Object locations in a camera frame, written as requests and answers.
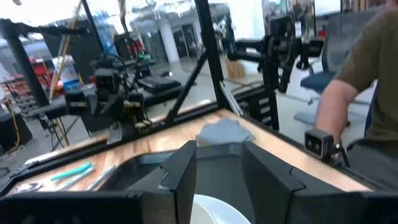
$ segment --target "cardboard box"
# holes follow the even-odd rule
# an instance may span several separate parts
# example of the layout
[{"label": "cardboard box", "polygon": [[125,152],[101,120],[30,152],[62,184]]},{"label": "cardboard box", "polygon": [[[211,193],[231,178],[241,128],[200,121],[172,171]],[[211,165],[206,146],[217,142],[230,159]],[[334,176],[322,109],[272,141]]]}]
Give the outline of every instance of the cardboard box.
[{"label": "cardboard box", "polygon": [[230,61],[228,58],[225,59],[226,73],[228,78],[243,78],[244,69],[242,63],[239,60]]}]

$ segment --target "olive green t-shirt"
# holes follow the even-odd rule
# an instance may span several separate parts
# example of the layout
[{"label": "olive green t-shirt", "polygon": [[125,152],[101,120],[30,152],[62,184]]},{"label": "olive green t-shirt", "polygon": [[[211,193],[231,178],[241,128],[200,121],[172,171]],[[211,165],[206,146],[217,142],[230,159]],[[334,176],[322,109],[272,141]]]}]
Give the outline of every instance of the olive green t-shirt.
[{"label": "olive green t-shirt", "polygon": [[398,141],[398,10],[378,14],[365,25],[335,78],[359,92],[377,79],[365,139]]}]

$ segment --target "gray mesh chair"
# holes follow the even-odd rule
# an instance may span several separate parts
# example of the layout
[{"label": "gray mesh chair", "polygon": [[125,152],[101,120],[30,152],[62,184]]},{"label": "gray mesh chair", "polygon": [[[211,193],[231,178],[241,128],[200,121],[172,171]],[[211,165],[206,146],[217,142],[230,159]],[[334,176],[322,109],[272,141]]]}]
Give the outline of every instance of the gray mesh chair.
[{"label": "gray mesh chair", "polygon": [[[300,86],[321,95],[340,69],[362,28],[376,13],[377,10],[374,9],[371,11],[338,14],[329,18],[321,55],[323,71],[314,72],[312,65],[315,62],[313,62],[308,69],[309,76],[301,81]],[[354,103],[369,104],[362,101],[355,101]],[[307,124],[314,123],[314,114],[299,112],[294,118]]]}]

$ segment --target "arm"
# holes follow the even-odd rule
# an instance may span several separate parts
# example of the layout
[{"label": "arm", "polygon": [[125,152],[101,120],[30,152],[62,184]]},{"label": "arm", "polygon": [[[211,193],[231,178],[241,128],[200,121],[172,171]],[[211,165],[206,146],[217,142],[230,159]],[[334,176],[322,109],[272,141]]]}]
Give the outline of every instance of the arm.
[{"label": "arm", "polygon": [[379,51],[386,19],[375,16],[366,24],[318,105],[315,127],[331,133],[335,144],[347,124],[348,105],[377,78]]}]

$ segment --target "table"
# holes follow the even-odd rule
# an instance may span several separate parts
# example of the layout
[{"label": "table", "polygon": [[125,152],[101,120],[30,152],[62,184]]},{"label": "table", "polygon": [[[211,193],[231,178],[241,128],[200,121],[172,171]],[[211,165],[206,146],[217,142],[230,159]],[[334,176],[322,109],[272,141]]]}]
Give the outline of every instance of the table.
[{"label": "table", "polygon": [[[41,182],[47,180],[49,177],[58,174],[60,172],[82,166],[87,162],[93,163],[96,167],[96,171],[85,177],[79,183],[75,184],[69,190],[83,190],[86,189],[93,181],[103,173],[104,169],[111,165],[120,165],[124,161],[145,153],[153,152],[164,152],[173,149],[178,149],[184,145],[187,141],[192,140],[200,132],[201,128],[209,123],[215,123],[221,118],[236,119],[239,121],[242,127],[247,128],[250,132],[255,135],[256,140],[254,143],[280,159],[288,162],[292,166],[295,166],[306,173],[323,180],[335,187],[338,187],[344,191],[369,191],[363,184],[351,179],[350,177],[342,174],[336,169],[320,162],[319,160],[307,155],[300,149],[289,144],[286,141],[278,138],[277,136],[268,133],[267,131],[259,128],[255,124],[239,118],[228,110],[219,110],[215,113],[208,114],[204,117],[194,119],[192,121],[179,124],[172,128],[160,131],[158,133],[146,136],[136,141],[129,142],[122,146],[115,147],[113,150],[104,151],[102,153],[81,159],[71,164],[59,167],[57,169],[45,172],[35,177],[26,179],[19,184],[27,184],[31,182]],[[41,188],[41,191],[54,191],[58,186],[46,186]]]}]

